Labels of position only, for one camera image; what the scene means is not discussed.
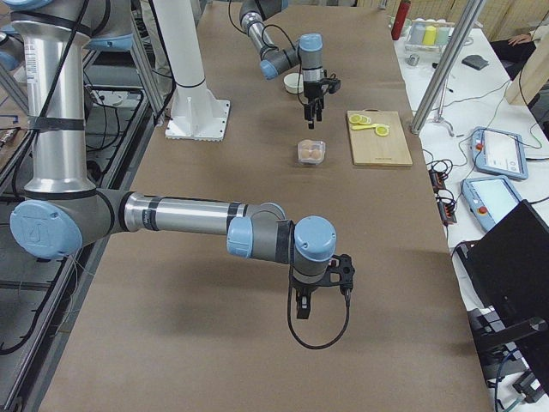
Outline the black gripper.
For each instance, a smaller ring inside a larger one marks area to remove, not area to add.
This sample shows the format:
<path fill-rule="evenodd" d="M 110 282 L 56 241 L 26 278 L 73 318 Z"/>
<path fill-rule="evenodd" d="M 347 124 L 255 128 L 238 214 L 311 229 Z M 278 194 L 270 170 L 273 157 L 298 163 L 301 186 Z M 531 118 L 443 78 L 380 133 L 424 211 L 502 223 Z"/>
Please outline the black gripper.
<path fill-rule="evenodd" d="M 326 79 L 303 82 L 303 96 L 306 101 L 301 101 L 301 104 L 304 106 L 304 117 L 309 130 L 313 130 L 315 127 L 315 117 L 317 122 L 323 120 L 324 95 L 328 84 L 329 82 Z"/>
<path fill-rule="evenodd" d="M 308 319 L 311 313 L 311 296 L 318 288 L 329 288 L 328 278 L 317 279 L 315 282 L 303 282 L 295 276 L 290 276 L 291 288 L 296 293 L 297 319 Z"/>

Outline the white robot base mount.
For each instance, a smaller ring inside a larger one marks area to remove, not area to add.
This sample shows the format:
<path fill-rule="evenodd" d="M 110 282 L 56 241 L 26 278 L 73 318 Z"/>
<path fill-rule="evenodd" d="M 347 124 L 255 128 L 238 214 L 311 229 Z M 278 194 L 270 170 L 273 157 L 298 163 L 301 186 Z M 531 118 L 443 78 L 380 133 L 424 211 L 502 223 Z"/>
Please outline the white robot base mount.
<path fill-rule="evenodd" d="M 191 3 L 153 1 L 152 8 L 176 86 L 166 137 L 222 141 L 230 102 L 216 99 L 208 88 Z"/>

